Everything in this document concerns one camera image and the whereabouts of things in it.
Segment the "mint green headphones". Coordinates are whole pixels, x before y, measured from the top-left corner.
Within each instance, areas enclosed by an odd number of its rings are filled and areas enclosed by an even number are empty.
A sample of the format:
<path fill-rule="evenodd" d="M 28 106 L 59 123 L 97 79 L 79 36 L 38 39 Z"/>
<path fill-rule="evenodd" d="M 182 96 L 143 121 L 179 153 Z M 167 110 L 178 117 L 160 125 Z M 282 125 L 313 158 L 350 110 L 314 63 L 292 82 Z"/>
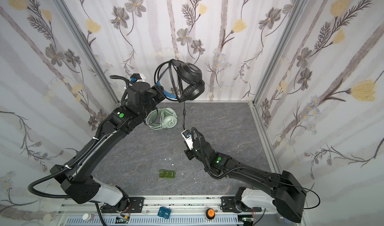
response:
<path fill-rule="evenodd" d="M 177 122 L 178 116 L 171 108 L 153 110 L 146 118 L 146 125 L 152 130 L 171 129 Z"/>

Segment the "black and blue headphones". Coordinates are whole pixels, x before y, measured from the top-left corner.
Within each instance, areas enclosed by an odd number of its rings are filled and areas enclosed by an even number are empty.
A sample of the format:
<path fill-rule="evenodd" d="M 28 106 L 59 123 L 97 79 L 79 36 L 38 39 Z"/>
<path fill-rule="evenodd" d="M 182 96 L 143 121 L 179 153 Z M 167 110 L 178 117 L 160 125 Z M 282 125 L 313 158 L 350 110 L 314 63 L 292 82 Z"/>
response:
<path fill-rule="evenodd" d="M 154 73 L 154 83 L 161 86 L 161 79 L 165 73 L 169 73 L 172 88 L 171 94 L 163 90 L 165 98 L 172 102 L 193 101 L 205 91 L 205 82 L 202 71 L 191 63 L 171 59 L 160 64 Z"/>

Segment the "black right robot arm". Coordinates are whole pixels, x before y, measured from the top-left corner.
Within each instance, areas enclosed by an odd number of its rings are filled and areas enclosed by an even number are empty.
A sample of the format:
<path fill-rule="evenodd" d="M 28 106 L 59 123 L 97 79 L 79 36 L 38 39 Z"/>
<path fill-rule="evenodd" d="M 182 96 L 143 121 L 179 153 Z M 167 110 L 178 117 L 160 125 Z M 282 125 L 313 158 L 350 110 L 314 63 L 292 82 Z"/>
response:
<path fill-rule="evenodd" d="M 245 165 L 229 155 L 216 152 L 201 134 L 192 136 L 186 130 L 182 137 L 188 159 L 203 163 L 204 171 L 212 178 L 229 177 L 255 187 L 272 197 L 273 206 L 283 217 L 295 223 L 302 221 L 307 193 L 293 174 L 287 171 L 272 173 Z"/>

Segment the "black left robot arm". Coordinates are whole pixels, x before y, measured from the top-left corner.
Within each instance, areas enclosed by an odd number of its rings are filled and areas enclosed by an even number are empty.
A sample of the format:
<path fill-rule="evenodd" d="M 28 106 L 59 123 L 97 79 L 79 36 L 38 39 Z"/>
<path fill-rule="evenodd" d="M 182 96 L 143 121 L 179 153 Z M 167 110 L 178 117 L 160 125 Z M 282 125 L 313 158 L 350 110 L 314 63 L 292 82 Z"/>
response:
<path fill-rule="evenodd" d="M 120 187 L 97 180 L 92 172 L 108 152 L 143 123 L 164 99 L 162 86 L 137 82 L 128 87 L 127 99 L 106 117 L 84 148 L 66 165 L 51 169 L 51 173 L 65 170 L 55 179 L 70 199 L 78 204 L 105 203 L 113 207 L 130 204 L 128 194 Z"/>

